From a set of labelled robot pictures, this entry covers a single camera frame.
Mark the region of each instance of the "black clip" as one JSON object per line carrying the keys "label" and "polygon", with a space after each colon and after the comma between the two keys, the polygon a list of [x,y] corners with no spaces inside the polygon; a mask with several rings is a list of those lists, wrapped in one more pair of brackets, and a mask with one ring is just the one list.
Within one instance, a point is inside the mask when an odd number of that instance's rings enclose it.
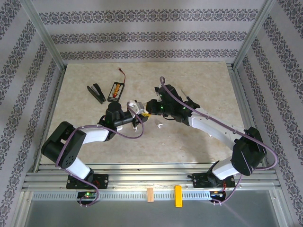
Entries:
{"label": "black clip", "polygon": [[101,88],[99,87],[98,84],[93,84],[93,86],[91,86],[91,88],[89,86],[87,86],[88,91],[101,103],[103,104],[103,102],[106,101]]}

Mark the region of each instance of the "metal bracket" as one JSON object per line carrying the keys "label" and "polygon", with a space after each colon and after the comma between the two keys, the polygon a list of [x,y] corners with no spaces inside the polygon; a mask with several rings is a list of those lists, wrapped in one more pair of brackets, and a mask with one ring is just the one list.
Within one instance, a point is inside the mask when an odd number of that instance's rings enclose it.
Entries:
{"label": "metal bracket", "polygon": [[[198,174],[192,174],[191,179],[193,180],[193,186],[194,188],[214,188],[214,185],[212,185],[211,182],[207,179],[208,174],[207,173],[198,173]],[[226,183],[226,187],[228,188],[234,188],[236,186],[235,179],[233,176],[226,177],[224,180],[218,183],[215,187],[217,188],[223,188],[223,183]]]}
{"label": "metal bracket", "polygon": [[[97,186],[99,189],[107,189],[108,186],[108,175],[107,174],[94,174],[92,184]],[[91,190],[94,189],[92,186],[87,185],[72,176],[68,176],[67,189],[79,189],[79,190]]]}

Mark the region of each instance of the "metal frame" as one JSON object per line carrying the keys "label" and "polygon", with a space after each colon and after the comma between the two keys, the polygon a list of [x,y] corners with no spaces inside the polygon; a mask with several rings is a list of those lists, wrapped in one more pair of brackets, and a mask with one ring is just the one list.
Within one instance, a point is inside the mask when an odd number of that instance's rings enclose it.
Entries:
{"label": "metal frame", "polygon": [[[109,194],[142,193],[154,188],[155,193],[172,192],[175,185],[181,185],[185,193],[217,191],[219,188],[194,189],[192,173],[204,173],[212,164],[200,163],[158,163],[158,164],[92,164],[95,173],[109,174],[108,189],[100,190]],[[37,173],[27,173],[18,202],[18,209],[12,226],[24,226],[30,201],[35,193],[50,193],[54,196],[77,190],[66,189],[67,174],[54,165],[40,165]],[[237,190],[268,190],[280,226],[293,226],[275,170],[258,171],[243,176]]]}
{"label": "metal frame", "polygon": [[[27,13],[29,14],[33,24],[37,28],[43,41],[51,51],[54,59],[61,69],[65,69],[64,62],[60,57],[50,35],[44,27],[38,13],[30,0],[20,0]],[[260,30],[265,18],[273,7],[276,0],[266,0],[257,19],[255,20],[252,29],[248,33],[243,45],[241,46],[238,55],[233,64],[226,64],[229,71],[235,96],[238,102],[240,113],[243,119],[244,126],[254,126],[250,109],[237,73],[237,68],[243,60],[246,52],[250,48],[251,43]],[[58,89],[55,92],[54,104],[50,111],[49,121],[46,125],[46,131],[49,130],[50,122],[53,117],[56,102],[60,93],[60,88],[63,82],[63,76],[59,81]],[[45,142],[47,133],[44,134],[42,142]],[[17,208],[14,214],[12,225],[21,227],[25,225],[29,207],[33,195],[37,192],[64,193],[76,192],[76,190],[66,189],[67,174],[54,165],[40,165],[41,153],[37,157],[37,162],[33,173],[27,173],[22,187],[22,192],[19,197]],[[146,191],[147,187],[153,187],[154,191],[172,191],[175,185],[181,185],[182,190],[186,192],[194,192],[197,189],[193,188],[192,182],[187,178],[188,174],[206,172],[212,164],[200,163],[146,163],[146,164],[92,164],[90,168],[94,169],[95,173],[109,174],[108,189],[106,192],[142,192]],[[250,177],[243,177],[242,182],[237,190],[268,190],[270,198],[275,209],[280,226],[293,226],[288,206],[275,170],[255,171]]]}

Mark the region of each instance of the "small white object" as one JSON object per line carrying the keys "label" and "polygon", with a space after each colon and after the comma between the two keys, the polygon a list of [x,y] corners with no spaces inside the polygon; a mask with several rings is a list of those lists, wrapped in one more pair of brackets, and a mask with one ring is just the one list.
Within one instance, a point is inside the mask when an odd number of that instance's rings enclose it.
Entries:
{"label": "small white object", "polygon": [[144,109],[141,107],[143,106],[142,103],[135,102],[135,101],[129,101],[128,108],[134,111],[137,115],[144,113]]}
{"label": "small white object", "polygon": [[89,167],[86,166],[79,158],[76,158],[70,167],[66,168],[70,173],[84,179],[89,174]]}

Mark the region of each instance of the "patterned wallpaper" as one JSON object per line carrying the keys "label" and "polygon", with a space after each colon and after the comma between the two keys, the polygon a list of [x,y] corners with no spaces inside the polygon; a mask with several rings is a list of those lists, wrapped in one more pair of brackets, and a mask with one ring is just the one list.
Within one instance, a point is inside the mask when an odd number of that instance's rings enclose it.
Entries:
{"label": "patterned wallpaper", "polygon": [[279,157],[295,226],[303,226],[302,18],[302,1],[277,1],[238,68],[254,122]]}
{"label": "patterned wallpaper", "polygon": [[35,0],[66,62],[232,63],[264,0]]}
{"label": "patterned wallpaper", "polygon": [[18,0],[0,2],[0,227],[41,144],[59,69]]}

